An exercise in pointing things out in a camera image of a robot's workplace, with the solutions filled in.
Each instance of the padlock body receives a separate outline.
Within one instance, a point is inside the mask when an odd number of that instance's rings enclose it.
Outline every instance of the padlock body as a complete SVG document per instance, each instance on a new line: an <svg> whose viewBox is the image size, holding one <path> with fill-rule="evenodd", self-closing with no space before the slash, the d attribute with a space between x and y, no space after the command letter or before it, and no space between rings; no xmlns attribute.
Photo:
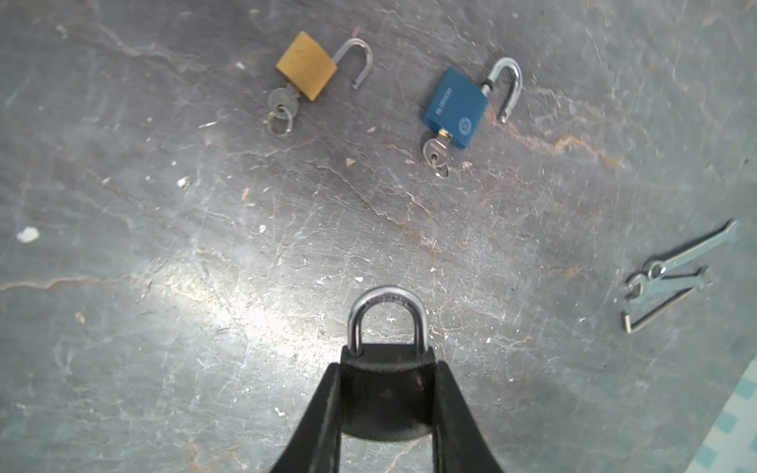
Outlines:
<svg viewBox="0 0 757 473"><path fill-rule="evenodd" d="M447 130L452 135L452 145L465 149L488 105L480 88L450 67L421 120L434 133Z"/></svg>
<svg viewBox="0 0 757 473"><path fill-rule="evenodd" d="M364 344L357 358L342 348L342 431L377 441L412 440L430 434L434 423L433 349Z"/></svg>
<svg viewBox="0 0 757 473"><path fill-rule="evenodd" d="M302 31L279 59L276 69L312 101L336 72L336 64L310 35Z"/></svg>

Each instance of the wrench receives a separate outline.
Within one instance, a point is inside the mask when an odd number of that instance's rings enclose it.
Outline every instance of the wrench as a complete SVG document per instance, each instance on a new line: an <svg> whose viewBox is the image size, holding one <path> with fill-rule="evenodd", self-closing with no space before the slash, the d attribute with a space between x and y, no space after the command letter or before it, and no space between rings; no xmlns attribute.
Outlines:
<svg viewBox="0 0 757 473"><path fill-rule="evenodd" d="M736 241L738 238L738 233L736 232L736 230L738 228L738 220L731 220L720 232L717 232L713 236L702 240L701 242L684 251L681 251L679 254L676 254L665 261L649 261L644 265L644 272L650 280L661 279L670 269L678 268L680 265L686 264L694 260L695 258L702 256L704 253L710 251L720 243L725 243L726 241Z"/></svg>
<svg viewBox="0 0 757 473"><path fill-rule="evenodd" d="M627 299L633 303L644 302L649 296L663 292L679 292L684 289L704 289L714 279L709 267L704 266L693 276L677 276L664 279L650 279L646 274L638 273L628 280L631 293Z"/></svg>

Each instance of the tiled floor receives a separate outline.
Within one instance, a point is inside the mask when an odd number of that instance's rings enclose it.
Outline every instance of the tiled floor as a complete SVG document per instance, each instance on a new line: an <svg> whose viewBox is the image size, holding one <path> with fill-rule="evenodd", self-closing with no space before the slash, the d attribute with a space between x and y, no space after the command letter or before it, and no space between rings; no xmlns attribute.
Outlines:
<svg viewBox="0 0 757 473"><path fill-rule="evenodd" d="M687 473L757 472L757 358L746 369Z"/></svg>

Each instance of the open shackle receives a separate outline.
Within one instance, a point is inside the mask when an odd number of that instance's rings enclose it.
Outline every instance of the open shackle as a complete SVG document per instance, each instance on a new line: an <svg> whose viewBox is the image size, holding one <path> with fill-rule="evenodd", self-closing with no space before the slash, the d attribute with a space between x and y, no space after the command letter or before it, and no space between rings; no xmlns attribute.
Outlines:
<svg viewBox="0 0 757 473"><path fill-rule="evenodd" d="M344 42L344 44L339 48L338 51L334 54L334 57L332 58L332 61L334 61L334 64L339 64L339 61L344 57L344 55L347 53L347 50L352 48L353 46L360 46L363 48L363 50L366 53L366 66L363 68L363 71L360 72L360 75L355 79L355 82L352 84L353 89L357 89L360 87L360 83L363 82L363 80L368 75L368 72L370 72L371 67L373 67L373 51L371 51L371 47L368 46L368 43L363 41L360 38L349 38L347 41Z"/></svg>
<svg viewBox="0 0 757 473"><path fill-rule="evenodd" d="M489 77L487 77L484 83L481 84L481 92L483 92L485 96L489 96L489 92L491 92L491 90L494 88L494 84L497 82L497 79L502 73L502 69L509 70L510 75L512 76L512 85L510 86L510 92L507 94L507 98L505 99L505 103L500 109L500 114L498 117L500 123L505 123L507 119L510 118L512 109L515 107L516 102L520 97L520 92L523 89L523 73L521 72L520 66L518 65L516 60L513 58L499 59L494 67L491 68Z"/></svg>
<svg viewBox="0 0 757 473"><path fill-rule="evenodd" d="M358 357L363 354L361 322L368 309L381 302L394 302L405 306L413 316L415 325L415 345L417 353L428 351L428 319L425 307L418 296L397 286L381 286L366 291L357 298L347 318L347 350Z"/></svg>

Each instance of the brass padlock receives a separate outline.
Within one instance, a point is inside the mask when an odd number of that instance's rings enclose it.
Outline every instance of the brass padlock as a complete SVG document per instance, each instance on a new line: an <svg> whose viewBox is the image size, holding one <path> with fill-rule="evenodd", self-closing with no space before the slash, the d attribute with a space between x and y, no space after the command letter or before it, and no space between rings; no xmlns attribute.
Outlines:
<svg viewBox="0 0 757 473"><path fill-rule="evenodd" d="M268 131L277 137L290 133L294 124L294 116L298 112L298 98L300 94L314 101L321 93L337 70L337 63L353 46L360 46L366 53L366 66L352 85L357 89L373 66L373 53L368 44L359 38L348 39L330 58L326 51L308 35L300 32L279 59L276 69L289 79L285 88L276 89L268 97L269 113L266 121ZM271 122L274 118L287 121L283 133L273 131Z"/></svg>

